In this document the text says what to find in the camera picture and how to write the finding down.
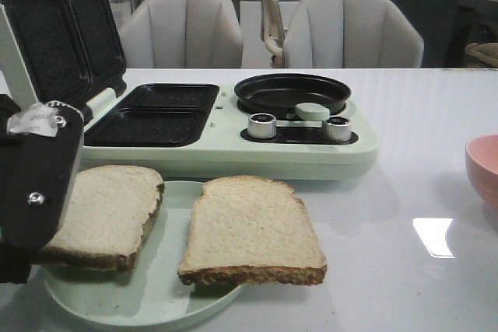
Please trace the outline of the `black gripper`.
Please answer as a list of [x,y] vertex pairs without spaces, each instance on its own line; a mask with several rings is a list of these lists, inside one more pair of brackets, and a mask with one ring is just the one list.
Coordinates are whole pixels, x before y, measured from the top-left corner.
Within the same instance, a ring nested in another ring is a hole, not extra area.
[[55,100],[25,110],[1,96],[1,281],[22,284],[61,228],[79,168],[84,117]]

